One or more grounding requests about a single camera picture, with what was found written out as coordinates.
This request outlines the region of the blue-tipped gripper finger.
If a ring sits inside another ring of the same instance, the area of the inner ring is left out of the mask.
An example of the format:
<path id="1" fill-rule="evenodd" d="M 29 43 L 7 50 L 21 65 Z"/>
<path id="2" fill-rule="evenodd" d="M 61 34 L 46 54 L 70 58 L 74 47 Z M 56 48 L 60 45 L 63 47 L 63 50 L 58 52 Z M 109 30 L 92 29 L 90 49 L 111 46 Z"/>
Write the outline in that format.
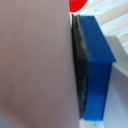
<path id="1" fill-rule="evenodd" d="M 72 16 L 72 39 L 80 117 L 100 121 L 116 59 L 94 16 Z"/>

